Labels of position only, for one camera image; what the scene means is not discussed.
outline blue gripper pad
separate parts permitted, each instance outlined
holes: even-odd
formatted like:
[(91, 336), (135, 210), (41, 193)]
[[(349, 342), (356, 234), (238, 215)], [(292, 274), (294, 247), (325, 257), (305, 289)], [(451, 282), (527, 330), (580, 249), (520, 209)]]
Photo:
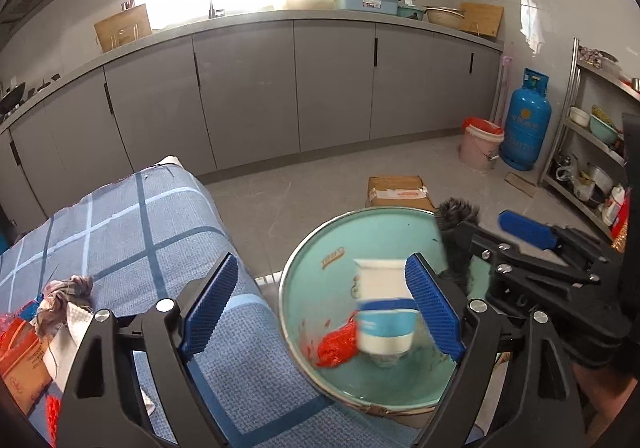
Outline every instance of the blue gripper pad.
[(229, 255), (184, 320), (182, 354), (193, 356), (204, 351), (237, 283), (238, 260)]
[(438, 349), (459, 362), (466, 350), (460, 340), (460, 320), (415, 255), (406, 260), (404, 280)]
[(515, 235), (541, 250), (552, 250), (556, 247), (558, 239), (551, 228), (519, 213), (511, 210), (501, 212), (498, 215), (498, 224), (505, 232)]

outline cabinet door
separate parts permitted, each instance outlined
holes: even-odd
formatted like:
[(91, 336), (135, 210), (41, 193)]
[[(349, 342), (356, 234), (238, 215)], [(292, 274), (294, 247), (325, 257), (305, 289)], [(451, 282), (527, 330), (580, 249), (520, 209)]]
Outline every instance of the cabinet door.
[(292, 22), (203, 32), (193, 48), (218, 168), (300, 152)]
[(49, 216), (133, 173), (102, 67), (48, 96), (11, 132), (24, 173)]
[(500, 72), (500, 51), (471, 44), (474, 56), (471, 66), (471, 89), (474, 97), (470, 101), (473, 116), (488, 118), (494, 105), (495, 89)]
[(20, 156), (12, 151), (11, 135), (0, 135), (0, 205), (6, 216), (15, 222), (18, 233), (26, 233), (46, 221), (27, 178), (20, 168)]
[(371, 139), (431, 130), (425, 53), (432, 38), (423, 30), (376, 24)]
[(49, 98), (23, 114), (11, 125), (10, 131), (22, 170), (44, 213), (51, 217), (61, 208), (73, 204), (70, 198), (73, 180), (62, 164), (53, 139), (45, 108), (48, 102)]
[(104, 73), (134, 170), (168, 155), (196, 175), (216, 170), (191, 36), (119, 58), (105, 65)]
[(295, 21), (302, 151), (369, 139), (375, 24)]
[(427, 93), (433, 129), (460, 127), (466, 117), (488, 118), (494, 103), (500, 53), (460, 38), (433, 35)]
[(472, 89), (471, 44), (461, 38), (434, 34), (425, 53), (427, 97), (432, 109), (429, 130), (460, 127), (472, 112), (475, 94)]

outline silver screw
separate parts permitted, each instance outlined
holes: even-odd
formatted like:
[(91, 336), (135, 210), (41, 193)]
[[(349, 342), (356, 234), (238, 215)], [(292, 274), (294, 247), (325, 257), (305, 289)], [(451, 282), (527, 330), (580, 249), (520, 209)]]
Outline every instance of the silver screw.
[(536, 311), (535, 313), (533, 313), (533, 320), (535, 320), (538, 323), (547, 323), (549, 320), (549, 317), (546, 315), (544, 311)]
[(484, 313), (488, 309), (484, 300), (472, 300), (469, 302), (469, 307), (476, 313)]
[(107, 320), (110, 314), (111, 313), (109, 313), (108, 309), (100, 309), (100, 311), (98, 311), (98, 313), (95, 314), (94, 318), (98, 322), (104, 322), (105, 320)]
[(167, 311), (171, 311), (174, 308), (174, 301), (171, 298), (162, 298), (162, 300), (156, 303), (156, 309), (160, 311), (160, 313), (167, 313)]

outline metal shelf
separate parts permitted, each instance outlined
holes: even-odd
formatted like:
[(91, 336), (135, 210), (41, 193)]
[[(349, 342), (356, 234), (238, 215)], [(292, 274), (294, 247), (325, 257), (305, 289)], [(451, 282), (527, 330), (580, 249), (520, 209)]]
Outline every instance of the metal shelf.
[(604, 78), (604, 80), (606, 80), (607, 82), (609, 82), (609, 83), (615, 85), (617, 88), (623, 90), (625, 93), (627, 93), (629, 96), (631, 96), (631, 98), (636, 100), (636, 102), (640, 102), (640, 93), (638, 93), (638, 92), (634, 91), (633, 89), (631, 89), (627, 84), (622, 82), (622, 80), (619, 80), (618, 78), (616, 78), (612, 74), (604, 72), (602, 69), (599, 69), (598, 67), (593, 67), (591, 64), (589, 64), (589, 62), (585, 62), (584, 60), (578, 60), (578, 61), (576, 61), (576, 64), (579, 67), (581, 67), (582, 69), (587, 70), (589, 72), (592, 72), (595, 75), (599, 76), (600, 78)]
[(619, 164), (620, 166), (624, 167), (625, 166), (625, 160), (620, 157), (619, 154), (616, 154), (614, 151), (612, 151), (611, 149), (609, 149), (602, 141), (600, 141), (599, 139), (597, 139), (593, 134), (591, 134), (587, 129), (584, 129), (582, 127), (580, 127), (580, 125), (577, 125), (576, 123), (573, 123), (570, 119), (566, 119), (564, 120), (562, 123), (564, 123), (564, 125), (566, 127), (569, 127), (574, 133), (582, 136), (582, 138), (586, 139), (587, 141), (590, 141), (591, 143), (593, 143), (593, 145), (595, 145), (597, 148), (599, 148), (602, 152), (604, 152), (605, 154), (607, 154), (611, 159), (613, 159), (613, 161), (615, 161), (617, 164)]
[(549, 174), (545, 174), (542, 177), (542, 181), (549, 186), (553, 187), (560, 195), (562, 195), (565, 199), (567, 199), (571, 204), (573, 204), (578, 210), (580, 210), (584, 215), (586, 215), (589, 220), (594, 223), (598, 229), (604, 233), (609, 240), (612, 240), (611, 230), (609, 227), (602, 222), (600, 215), (598, 215), (594, 210), (585, 205), (582, 201), (579, 201), (574, 194), (570, 193), (564, 186), (555, 181), (549, 176)]

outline wooden board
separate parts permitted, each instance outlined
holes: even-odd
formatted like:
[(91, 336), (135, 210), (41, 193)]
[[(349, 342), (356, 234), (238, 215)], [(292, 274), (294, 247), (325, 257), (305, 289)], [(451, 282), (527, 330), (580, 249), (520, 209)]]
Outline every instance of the wooden board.
[(96, 22), (94, 27), (103, 53), (152, 33), (144, 4)]
[(504, 6), (492, 4), (460, 3), (460, 9), (466, 12), (460, 29), (472, 34), (496, 37), (500, 21), (504, 13)]

